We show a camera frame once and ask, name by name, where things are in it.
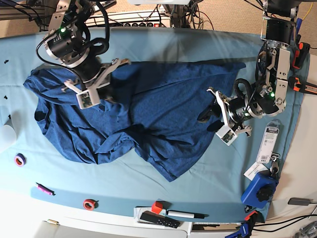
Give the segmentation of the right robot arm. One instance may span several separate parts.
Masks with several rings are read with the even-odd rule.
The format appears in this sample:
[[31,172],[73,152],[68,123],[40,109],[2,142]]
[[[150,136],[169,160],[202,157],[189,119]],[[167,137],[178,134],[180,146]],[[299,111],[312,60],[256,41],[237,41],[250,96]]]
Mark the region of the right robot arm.
[[[92,39],[86,21],[97,6],[104,18],[105,36]],[[109,49],[109,19],[98,0],[60,0],[49,23],[49,32],[39,43],[47,54],[75,75],[64,82],[64,89],[76,93],[81,109],[93,107],[106,100],[115,103],[110,86],[111,73],[118,61],[101,63],[99,55]]]

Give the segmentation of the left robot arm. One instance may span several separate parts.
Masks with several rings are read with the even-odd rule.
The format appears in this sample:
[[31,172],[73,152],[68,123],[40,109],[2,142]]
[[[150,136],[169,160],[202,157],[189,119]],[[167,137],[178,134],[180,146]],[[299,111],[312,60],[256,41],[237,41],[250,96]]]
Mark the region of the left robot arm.
[[244,128],[252,118],[275,116],[285,110],[291,50],[296,42],[297,0],[264,0],[261,47],[256,63],[255,82],[238,78],[233,84],[234,97],[220,95],[219,101],[208,105],[198,116],[206,123],[211,116],[228,115],[229,128]]

